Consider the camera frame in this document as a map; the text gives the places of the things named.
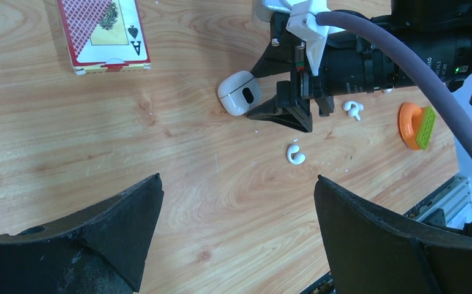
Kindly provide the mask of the playing card box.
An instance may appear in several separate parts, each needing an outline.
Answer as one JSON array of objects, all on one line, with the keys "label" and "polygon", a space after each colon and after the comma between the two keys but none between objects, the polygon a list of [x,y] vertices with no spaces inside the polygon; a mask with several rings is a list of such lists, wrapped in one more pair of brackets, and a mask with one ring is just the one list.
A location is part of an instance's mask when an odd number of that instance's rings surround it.
[{"label": "playing card box", "polygon": [[63,0],[58,7],[76,75],[151,68],[136,0]]}]

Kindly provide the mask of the green building block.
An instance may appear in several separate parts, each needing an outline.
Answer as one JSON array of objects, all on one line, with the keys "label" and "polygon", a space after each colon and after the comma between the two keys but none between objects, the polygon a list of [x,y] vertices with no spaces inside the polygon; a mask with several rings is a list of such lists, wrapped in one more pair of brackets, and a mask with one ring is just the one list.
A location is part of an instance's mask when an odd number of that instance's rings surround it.
[{"label": "green building block", "polygon": [[417,117],[417,122],[419,124],[415,138],[419,149],[425,150],[429,147],[435,121],[436,113],[432,107],[428,106],[421,108],[421,114]]}]

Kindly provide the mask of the white clip earbud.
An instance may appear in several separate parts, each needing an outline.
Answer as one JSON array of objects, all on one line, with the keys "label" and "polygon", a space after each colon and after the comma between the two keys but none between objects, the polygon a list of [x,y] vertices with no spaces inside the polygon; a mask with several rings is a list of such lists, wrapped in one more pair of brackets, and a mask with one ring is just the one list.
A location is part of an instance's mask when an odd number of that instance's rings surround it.
[{"label": "white clip earbud", "polygon": [[306,157],[303,153],[300,152],[299,145],[292,144],[287,149],[287,160],[291,164],[300,165],[306,160]]},{"label": "white clip earbud", "polygon": [[348,116],[355,117],[360,111],[364,110],[363,104],[350,100],[343,104],[343,110],[347,112]]}]

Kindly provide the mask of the white clip earbud left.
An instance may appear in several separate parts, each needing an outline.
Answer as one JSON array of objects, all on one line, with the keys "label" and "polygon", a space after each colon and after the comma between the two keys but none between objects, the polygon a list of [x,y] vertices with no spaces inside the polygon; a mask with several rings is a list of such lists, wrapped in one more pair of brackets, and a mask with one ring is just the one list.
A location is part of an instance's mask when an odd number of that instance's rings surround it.
[{"label": "white clip earbud left", "polygon": [[306,160],[306,157],[303,153],[300,152],[299,145],[292,144],[287,149],[287,160],[291,164],[300,165]]}]

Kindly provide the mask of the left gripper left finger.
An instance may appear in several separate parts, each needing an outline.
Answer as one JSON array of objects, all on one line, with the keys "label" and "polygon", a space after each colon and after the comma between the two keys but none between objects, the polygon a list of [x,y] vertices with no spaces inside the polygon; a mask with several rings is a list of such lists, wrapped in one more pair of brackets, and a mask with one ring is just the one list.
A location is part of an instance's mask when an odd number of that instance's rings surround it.
[{"label": "left gripper left finger", "polygon": [[0,235],[0,293],[136,293],[163,203],[152,175],[106,200]]}]

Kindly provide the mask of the white clip earbud middle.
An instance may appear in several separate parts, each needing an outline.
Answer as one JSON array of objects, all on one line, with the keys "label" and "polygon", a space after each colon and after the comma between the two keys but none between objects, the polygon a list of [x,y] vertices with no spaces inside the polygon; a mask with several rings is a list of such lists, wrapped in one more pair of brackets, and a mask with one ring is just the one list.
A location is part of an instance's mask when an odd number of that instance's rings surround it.
[{"label": "white clip earbud middle", "polygon": [[355,117],[360,111],[364,110],[363,104],[350,100],[343,104],[343,110],[347,112],[348,116]]}]

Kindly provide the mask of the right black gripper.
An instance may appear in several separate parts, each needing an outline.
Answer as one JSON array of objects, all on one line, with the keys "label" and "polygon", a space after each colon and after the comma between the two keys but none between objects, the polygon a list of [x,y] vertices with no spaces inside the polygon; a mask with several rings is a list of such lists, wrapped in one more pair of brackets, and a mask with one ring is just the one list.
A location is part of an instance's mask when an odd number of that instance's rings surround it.
[{"label": "right black gripper", "polygon": [[376,46],[349,31],[330,34],[319,75],[314,76],[305,44],[288,32],[286,25],[285,14],[272,14],[270,43],[250,73],[255,78],[289,73],[290,80],[277,82],[276,95],[250,110],[246,117],[310,133],[311,101],[316,102],[319,116],[327,117],[335,110],[334,96],[374,92]]}]

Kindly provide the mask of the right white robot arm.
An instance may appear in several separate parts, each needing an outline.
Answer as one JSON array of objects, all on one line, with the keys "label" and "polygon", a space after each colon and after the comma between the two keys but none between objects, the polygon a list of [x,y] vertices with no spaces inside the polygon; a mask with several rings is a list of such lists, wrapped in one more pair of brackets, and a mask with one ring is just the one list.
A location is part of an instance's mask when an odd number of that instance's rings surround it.
[{"label": "right white robot arm", "polygon": [[[254,1],[254,19],[270,25],[270,43],[251,73],[256,78],[289,73],[276,95],[252,107],[249,119],[312,131],[310,102],[318,114],[334,112],[334,97],[387,91],[414,85],[411,78],[374,43],[331,28],[318,75],[307,59],[307,42],[287,30],[291,4]],[[371,22],[413,50],[448,90],[459,89],[472,74],[472,1],[392,1],[391,13]]]}]

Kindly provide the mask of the white gold earbud case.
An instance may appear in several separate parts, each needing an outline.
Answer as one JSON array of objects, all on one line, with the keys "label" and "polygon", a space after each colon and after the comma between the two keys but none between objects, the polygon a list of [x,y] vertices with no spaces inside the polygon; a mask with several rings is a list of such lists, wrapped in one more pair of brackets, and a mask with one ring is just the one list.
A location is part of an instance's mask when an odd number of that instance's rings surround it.
[{"label": "white gold earbud case", "polygon": [[262,91],[255,76],[246,70],[230,75],[217,89],[224,109],[232,116],[241,116],[262,102]]}]

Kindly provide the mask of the white stem earbud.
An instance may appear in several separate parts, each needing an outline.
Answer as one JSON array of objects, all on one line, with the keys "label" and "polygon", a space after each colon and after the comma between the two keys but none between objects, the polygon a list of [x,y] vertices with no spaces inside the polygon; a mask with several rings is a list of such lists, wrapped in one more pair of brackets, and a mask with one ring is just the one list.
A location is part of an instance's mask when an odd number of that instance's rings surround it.
[{"label": "white stem earbud", "polygon": [[353,107],[352,109],[349,110],[350,112],[350,116],[354,117],[357,121],[360,121],[361,120],[361,117],[360,117],[360,107]]}]

